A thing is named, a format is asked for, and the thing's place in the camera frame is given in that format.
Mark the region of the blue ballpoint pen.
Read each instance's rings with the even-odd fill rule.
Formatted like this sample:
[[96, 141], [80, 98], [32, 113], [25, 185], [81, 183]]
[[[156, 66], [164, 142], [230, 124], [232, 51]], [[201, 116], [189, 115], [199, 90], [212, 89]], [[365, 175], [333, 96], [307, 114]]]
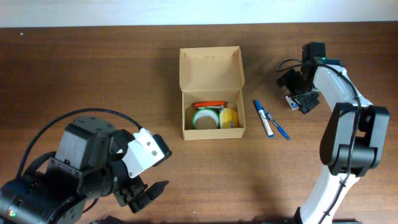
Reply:
[[278, 132], [281, 133], [281, 135], [286, 138], [286, 140], [290, 140], [289, 135], [284, 131], [284, 129], [276, 122], [276, 120], [271, 116], [271, 114], [265, 109], [263, 108], [264, 113], [266, 118], [277, 128]]

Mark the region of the yellow sticky note pad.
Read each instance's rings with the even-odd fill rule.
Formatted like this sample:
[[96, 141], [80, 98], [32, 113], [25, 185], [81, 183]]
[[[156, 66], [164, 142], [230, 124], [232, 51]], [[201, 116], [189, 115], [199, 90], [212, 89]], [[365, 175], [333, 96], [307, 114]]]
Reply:
[[238, 112], [230, 108], [223, 108], [220, 113], [220, 128], [231, 129], [239, 126]]

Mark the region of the red stapler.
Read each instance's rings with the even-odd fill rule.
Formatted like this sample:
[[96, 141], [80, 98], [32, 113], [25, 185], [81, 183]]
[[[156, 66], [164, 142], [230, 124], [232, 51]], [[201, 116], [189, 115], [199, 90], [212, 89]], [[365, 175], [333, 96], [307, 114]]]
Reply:
[[196, 102], [193, 105], [198, 110], [203, 109], [203, 108], [221, 109], [226, 106], [226, 102], [225, 101], [202, 101], [202, 102]]

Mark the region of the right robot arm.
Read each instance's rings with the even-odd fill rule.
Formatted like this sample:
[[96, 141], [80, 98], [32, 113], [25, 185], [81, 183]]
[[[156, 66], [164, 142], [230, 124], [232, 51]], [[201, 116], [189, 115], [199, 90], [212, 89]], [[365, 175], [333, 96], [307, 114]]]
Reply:
[[331, 109], [320, 142], [320, 176], [293, 221], [332, 223], [349, 189], [379, 165], [389, 111], [360, 94], [341, 60], [326, 56], [323, 42], [305, 44], [302, 59], [287, 68], [277, 67], [277, 71], [283, 73], [278, 86], [288, 89], [286, 99], [303, 114], [319, 104], [320, 95]]

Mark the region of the open cardboard box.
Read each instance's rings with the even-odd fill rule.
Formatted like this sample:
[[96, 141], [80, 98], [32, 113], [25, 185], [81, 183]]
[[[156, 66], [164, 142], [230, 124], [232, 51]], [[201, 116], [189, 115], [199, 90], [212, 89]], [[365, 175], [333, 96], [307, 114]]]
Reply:
[[[182, 91], [182, 133], [184, 140], [241, 138], [246, 130], [241, 49], [232, 47], [182, 48], [179, 56]], [[224, 101], [237, 112], [238, 124], [228, 129], [195, 129], [194, 104]]]

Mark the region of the small white blue box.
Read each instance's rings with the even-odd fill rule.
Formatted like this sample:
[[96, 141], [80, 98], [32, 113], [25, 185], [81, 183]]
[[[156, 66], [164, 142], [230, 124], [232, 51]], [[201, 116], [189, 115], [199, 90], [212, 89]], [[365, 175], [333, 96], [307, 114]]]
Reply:
[[285, 97], [286, 101], [288, 102], [291, 110], [297, 110], [299, 108], [298, 104], [289, 96]]

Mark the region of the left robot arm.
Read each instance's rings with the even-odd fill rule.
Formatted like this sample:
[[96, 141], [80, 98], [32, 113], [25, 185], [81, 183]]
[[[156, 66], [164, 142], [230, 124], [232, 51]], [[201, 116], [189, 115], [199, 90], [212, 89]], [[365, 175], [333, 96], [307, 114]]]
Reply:
[[144, 128], [131, 134], [79, 116], [65, 128], [57, 151], [1, 187], [1, 223], [75, 223], [88, 211], [87, 201], [109, 195], [137, 213], [168, 183], [148, 186], [140, 174], [171, 155], [162, 136]]

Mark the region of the blue whiteboard marker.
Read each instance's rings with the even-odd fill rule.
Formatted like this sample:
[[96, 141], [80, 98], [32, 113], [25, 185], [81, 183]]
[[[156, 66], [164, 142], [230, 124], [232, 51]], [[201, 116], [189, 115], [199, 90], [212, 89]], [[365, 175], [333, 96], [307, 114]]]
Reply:
[[254, 106], [256, 107], [257, 113], [259, 114], [261, 121], [264, 125], [264, 128], [266, 130], [268, 137], [273, 138], [274, 133], [272, 132], [271, 127], [268, 123], [264, 108], [261, 106], [260, 102], [258, 102], [257, 100], [254, 100], [253, 102], [254, 102]]

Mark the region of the green tape roll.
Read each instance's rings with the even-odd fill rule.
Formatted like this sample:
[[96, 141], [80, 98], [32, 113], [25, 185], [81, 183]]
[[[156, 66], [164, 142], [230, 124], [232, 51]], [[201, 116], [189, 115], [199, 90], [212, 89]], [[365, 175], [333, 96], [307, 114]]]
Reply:
[[204, 108], [198, 110], [192, 118], [194, 129], [218, 129], [220, 127], [220, 117], [212, 109]]

